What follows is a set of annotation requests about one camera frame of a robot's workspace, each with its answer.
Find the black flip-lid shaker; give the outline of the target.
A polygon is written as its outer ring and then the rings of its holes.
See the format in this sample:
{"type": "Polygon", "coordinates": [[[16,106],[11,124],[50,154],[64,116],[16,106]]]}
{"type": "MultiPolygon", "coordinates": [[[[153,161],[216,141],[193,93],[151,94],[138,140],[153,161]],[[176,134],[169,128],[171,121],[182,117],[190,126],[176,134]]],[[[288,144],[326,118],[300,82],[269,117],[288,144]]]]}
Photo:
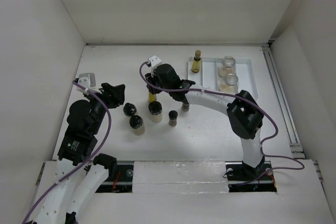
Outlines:
{"type": "Polygon", "coordinates": [[[127,117],[132,117],[134,115],[137,115],[138,111],[134,104],[126,103],[123,107],[123,113],[127,117]]]}
{"type": "Polygon", "coordinates": [[[153,101],[149,103],[149,118],[154,123],[159,123],[162,121],[162,105],[158,101],[153,101]]]}
{"type": "Polygon", "coordinates": [[[143,135],[145,132],[145,125],[143,119],[138,115],[133,115],[129,119],[129,124],[134,135],[143,135]]]}

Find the yellow label bottle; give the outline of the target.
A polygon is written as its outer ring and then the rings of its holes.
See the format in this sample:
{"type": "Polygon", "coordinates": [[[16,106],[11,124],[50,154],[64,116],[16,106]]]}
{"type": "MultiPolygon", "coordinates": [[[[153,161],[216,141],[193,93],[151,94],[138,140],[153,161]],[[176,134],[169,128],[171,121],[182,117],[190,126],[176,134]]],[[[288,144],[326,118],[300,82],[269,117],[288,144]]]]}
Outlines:
{"type": "Polygon", "coordinates": [[[201,65],[202,65],[201,51],[196,50],[193,58],[192,72],[198,73],[201,69],[201,65]]]}
{"type": "Polygon", "coordinates": [[[154,101],[157,101],[157,96],[156,94],[153,94],[151,92],[148,92],[148,103],[152,103],[154,101]]]}

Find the black cap spice jar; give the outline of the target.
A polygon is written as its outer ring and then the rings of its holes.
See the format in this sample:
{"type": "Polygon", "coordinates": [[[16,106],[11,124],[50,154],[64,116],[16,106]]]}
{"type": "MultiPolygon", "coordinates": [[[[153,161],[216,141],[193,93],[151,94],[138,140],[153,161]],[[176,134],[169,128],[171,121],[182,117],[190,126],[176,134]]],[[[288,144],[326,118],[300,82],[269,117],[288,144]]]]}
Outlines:
{"type": "Polygon", "coordinates": [[[182,107],[181,107],[182,111],[184,112],[188,112],[190,109],[190,104],[186,99],[183,99],[182,101],[182,107]]]}
{"type": "Polygon", "coordinates": [[[169,112],[169,125],[170,126],[176,126],[177,125],[177,118],[178,118],[178,112],[175,110],[171,110],[169,112]]]}

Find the clear glass jar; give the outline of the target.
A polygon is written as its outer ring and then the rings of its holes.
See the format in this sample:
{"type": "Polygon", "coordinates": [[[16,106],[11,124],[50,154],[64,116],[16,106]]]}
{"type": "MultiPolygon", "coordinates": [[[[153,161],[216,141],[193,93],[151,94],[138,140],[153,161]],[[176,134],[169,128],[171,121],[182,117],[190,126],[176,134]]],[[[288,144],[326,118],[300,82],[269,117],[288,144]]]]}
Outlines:
{"type": "Polygon", "coordinates": [[[228,74],[236,74],[236,60],[232,56],[225,56],[222,64],[218,67],[218,74],[225,77],[228,74]]]}
{"type": "Polygon", "coordinates": [[[238,77],[229,73],[222,77],[218,84],[218,89],[223,93],[237,94],[238,93],[238,77]]]}

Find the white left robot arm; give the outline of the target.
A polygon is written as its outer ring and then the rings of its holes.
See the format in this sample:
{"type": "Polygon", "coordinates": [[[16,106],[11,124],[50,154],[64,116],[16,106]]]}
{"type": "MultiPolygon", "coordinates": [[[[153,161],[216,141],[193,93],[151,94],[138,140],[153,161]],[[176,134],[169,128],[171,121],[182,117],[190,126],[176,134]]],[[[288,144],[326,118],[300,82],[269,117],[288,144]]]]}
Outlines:
{"type": "Polygon", "coordinates": [[[80,79],[73,84],[85,99],[70,106],[55,181],[37,199],[23,223],[77,223],[99,186],[117,175],[116,158],[99,152],[103,144],[96,135],[104,117],[108,117],[107,129],[111,129],[110,109],[124,104],[125,85],[103,83],[95,90],[80,79]]]}

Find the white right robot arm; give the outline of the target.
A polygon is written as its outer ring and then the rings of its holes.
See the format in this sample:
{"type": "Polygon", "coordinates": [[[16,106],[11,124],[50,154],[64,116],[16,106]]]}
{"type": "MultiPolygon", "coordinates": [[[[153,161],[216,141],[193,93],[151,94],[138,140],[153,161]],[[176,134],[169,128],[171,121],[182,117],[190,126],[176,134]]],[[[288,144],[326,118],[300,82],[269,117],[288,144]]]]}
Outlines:
{"type": "Polygon", "coordinates": [[[152,94],[166,92],[184,106],[200,105],[226,115],[242,145],[244,178],[241,185],[252,184],[261,177],[265,162],[260,140],[264,114],[249,92],[230,94],[207,90],[194,81],[180,79],[174,68],[166,63],[146,61],[140,66],[139,74],[152,94]]]}

